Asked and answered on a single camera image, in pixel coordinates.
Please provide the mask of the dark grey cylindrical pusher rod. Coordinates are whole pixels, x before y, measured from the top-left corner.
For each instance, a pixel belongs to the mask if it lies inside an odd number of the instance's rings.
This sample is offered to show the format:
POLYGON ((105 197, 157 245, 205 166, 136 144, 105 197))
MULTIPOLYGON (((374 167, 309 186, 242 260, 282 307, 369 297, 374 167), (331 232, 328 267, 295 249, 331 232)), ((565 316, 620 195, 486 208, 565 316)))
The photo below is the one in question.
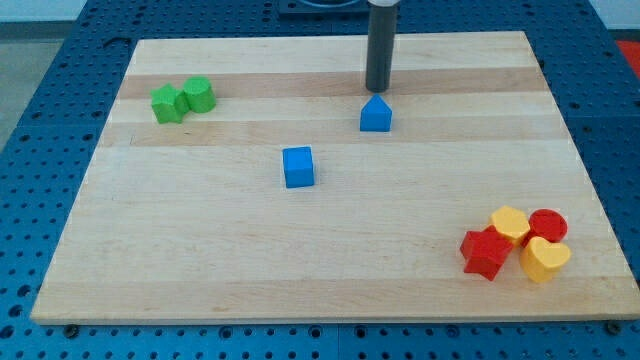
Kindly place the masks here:
POLYGON ((369 0, 365 85, 373 93, 390 86, 400 0, 369 0))

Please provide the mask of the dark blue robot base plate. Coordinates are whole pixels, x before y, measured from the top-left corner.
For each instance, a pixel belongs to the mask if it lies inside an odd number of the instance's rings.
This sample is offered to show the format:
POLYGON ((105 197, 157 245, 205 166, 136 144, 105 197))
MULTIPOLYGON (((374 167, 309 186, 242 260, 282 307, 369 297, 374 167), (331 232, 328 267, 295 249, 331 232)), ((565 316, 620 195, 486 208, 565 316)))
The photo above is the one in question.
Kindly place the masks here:
POLYGON ((280 17, 367 15, 366 0, 275 0, 280 17))

